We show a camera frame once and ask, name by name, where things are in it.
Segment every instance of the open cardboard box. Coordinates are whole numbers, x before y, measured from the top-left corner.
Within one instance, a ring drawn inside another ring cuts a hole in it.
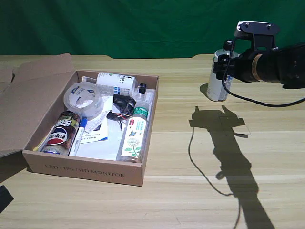
[[[0,96],[13,80],[13,68],[3,67],[0,69]]]
[[[14,81],[0,97],[0,157],[22,150],[34,173],[51,174],[119,184],[142,186],[158,95],[158,77],[134,75],[155,89],[142,162],[122,162],[35,152],[60,113],[63,96],[83,76],[97,78],[97,71],[75,71],[71,56],[63,54],[22,64]]]

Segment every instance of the blue marker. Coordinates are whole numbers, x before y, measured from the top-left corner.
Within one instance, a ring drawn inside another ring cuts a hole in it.
[[[77,153],[78,147],[80,146],[81,138],[82,138],[82,135],[85,131],[86,125],[87,125],[87,119],[83,118],[81,120],[80,127],[78,128],[77,134],[75,136],[75,139],[74,139],[73,145],[71,147],[69,156],[76,156],[76,153]]]

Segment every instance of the wood grain surface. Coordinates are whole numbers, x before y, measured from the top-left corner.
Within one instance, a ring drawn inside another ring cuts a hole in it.
[[[0,67],[41,57],[0,56]],[[230,95],[212,102],[205,96],[212,58],[73,56],[77,70],[160,77],[144,185],[34,174],[21,154],[11,155],[0,159],[1,185],[14,197],[0,214],[0,228],[304,228],[305,103],[268,108]],[[274,104],[305,94],[238,80],[231,89]]]

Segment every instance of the cardboard box lid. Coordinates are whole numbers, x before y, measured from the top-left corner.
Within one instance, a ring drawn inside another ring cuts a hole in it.
[[[74,76],[66,53],[22,64],[0,97],[0,157],[24,149]]]
[[[13,67],[2,67],[0,69],[0,96],[4,90],[9,86],[13,79]]]

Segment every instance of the tape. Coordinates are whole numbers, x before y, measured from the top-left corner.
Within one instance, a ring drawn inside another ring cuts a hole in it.
[[[71,86],[63,98],[69,111],[77,113],[87,120],[97,117],[103,109],[103,100],[99,88],[89,82]]]

